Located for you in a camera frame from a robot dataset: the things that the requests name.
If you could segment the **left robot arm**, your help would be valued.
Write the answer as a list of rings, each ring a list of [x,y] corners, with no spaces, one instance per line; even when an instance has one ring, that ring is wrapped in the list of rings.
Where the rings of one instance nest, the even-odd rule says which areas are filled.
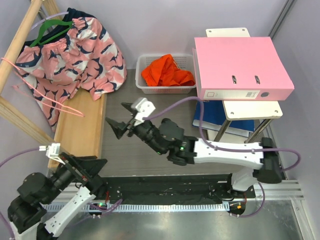
[[[56,240],[85,205],[106,195],[107,185],[99,172],[107,159],[77,157],[65,152],[57,158],[61,163],[51,177],[31,173],[17,189],[19,195],[7,210],[16,240]],[[76,194],[52,218],[42,222],[47,213],[44,205],[51,204],[74,181],[81,184]]]

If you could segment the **orange shorts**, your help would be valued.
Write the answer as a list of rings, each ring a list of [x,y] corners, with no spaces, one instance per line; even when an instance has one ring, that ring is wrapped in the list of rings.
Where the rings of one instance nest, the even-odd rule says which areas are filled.
[[[152,61],[140,75],[148,87],[191,87],[196,83],[193,74],[179,68],[171,54]]]

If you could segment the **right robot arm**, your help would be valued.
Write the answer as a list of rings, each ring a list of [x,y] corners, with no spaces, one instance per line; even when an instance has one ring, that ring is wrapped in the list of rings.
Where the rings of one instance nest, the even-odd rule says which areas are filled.
[[[156,109],[147,98],[139,98],[134,103],[121,104],[131,113],[128,122],[117,122],[106,118],[115,136],[137,136],[158,155],[166,155],[167,160],[179,165],[221,163],[242,166],[229,175],[226,193],[238,197],[255,183],[279,184],[282,173],[275,151],[262,143],[224,143],[187,136],[183,128],[168,118],[159,127],[151,122]]]

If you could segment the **pink wire hanger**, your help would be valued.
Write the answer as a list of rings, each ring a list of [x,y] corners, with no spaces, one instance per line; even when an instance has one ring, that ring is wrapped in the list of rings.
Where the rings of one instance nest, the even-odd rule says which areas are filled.
[[[17,71],[20,70],[20,68],[18,66],[16,66],[13,62],[9,61],[8,59],[4,58],[4,57],[1,57],[0,58],[2,61],[5,61],[7,62],[8,64],[10,64],[12,67],[14,67]],[[56,106],[60,106],[60,108],[56,107],[56,106],[51,106],[51,108],[53,109],[56,109],[56,110],[60,110],[61,112],[64,112],[64,113],[67,113],[67,114],[72,114],[74,116],[78,116],[78,117],[82,117],[84,118],[85,117],[85,114],[82,113],[81,111],[75,109],[75,108],[72,108],[70,106],[67,106],[67,105],[64,105],[62,103],[60,103],[59,101],[56,101],[50,97],[47,97],[46,95],[42,94],[40,91],[38,91],[35,87],[33,87],[29,82],[27,82],[18,72],[15,72],[16,76],[18,76],[28,87],[30,87],[32,90],[34,90],[38,95],[40,95],[41,97],[43,97],[44,99],[46,100],[49,100],[50,102],[52,103],[55,103]],[[27,95],[24,91],[21,91],[20,90],[20,86],[22,86],[22,83],[21,84],[16,84],[16,85],[12,85],[11,87],[18,93],[22,94],[22,95],[25,95],[29,98],[32,98],[31,96]],[[49,104],[47,103],[43,103],[41,102],[40,100],[34,98],[35,101],[39,102],[39,103],[42,103],[42,105],[45,105],[47,107],[50,107]]]

